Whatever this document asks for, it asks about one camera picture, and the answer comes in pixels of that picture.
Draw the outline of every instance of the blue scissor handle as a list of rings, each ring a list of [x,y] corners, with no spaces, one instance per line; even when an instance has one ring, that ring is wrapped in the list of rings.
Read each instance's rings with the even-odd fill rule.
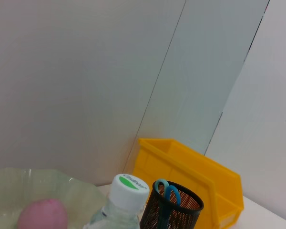
[[[159,179],[156,181],[155,183],[155,188],[156,188],[156,191],[159,192],[159,184],[162,183],[164,185],[164,196],[165,196],[165,193],[166,193],[166,189],[167,187],[169,187],[169,184],[168,182],[165,180],[165,179]]]
[[[175,193],[176,199],[177,199],[177,205],[180,206],[180,204],[181,204],[180,193],[174,185],[169,185],[166,188],[166,190],[164,192],[164,198],[167,199],[168,201],[170,201],[171,200],[171,191],[173,191]]]

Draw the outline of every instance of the table surface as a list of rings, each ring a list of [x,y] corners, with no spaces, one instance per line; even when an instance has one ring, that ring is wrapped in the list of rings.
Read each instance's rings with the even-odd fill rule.
[[[110,185],[99,186],[107,195]],[[286,220],[244,197],[245,209],[238,222],[231,229],[286,229]]]

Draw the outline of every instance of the white bottle cap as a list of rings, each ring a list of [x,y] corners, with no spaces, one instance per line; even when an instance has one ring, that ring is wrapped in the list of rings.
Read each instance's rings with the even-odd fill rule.
[[[118,208],[129,213],[139,213],[149,194],[148,185],[141,179],[128,174],[116,175],[111,184],[109,200]]]

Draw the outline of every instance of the plastic bottle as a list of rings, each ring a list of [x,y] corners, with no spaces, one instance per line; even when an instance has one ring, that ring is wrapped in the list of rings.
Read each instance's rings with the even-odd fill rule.
[[[138,214],[149,194],[148,185],[128,174],[116,175],[107,204],[92,216],[83,229],[139,229]]]

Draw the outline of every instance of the yellow plastic bin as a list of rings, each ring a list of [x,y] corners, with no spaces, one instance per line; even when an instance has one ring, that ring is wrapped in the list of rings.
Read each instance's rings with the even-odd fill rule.
[[[240,176],[172,139],[140,139],[133,174],[149,187],[164,178],[196,193],[204,202],[195,229],[224,229],[244,209]]]

